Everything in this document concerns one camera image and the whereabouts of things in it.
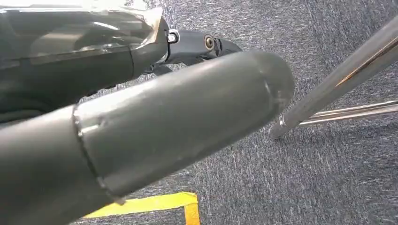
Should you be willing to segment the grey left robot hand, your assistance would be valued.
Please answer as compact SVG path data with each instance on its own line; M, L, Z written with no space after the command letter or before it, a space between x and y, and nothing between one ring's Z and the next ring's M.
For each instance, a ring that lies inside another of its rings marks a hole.
M0 3L0 222L65 225L257 131L286 61L173 30L160 7Z

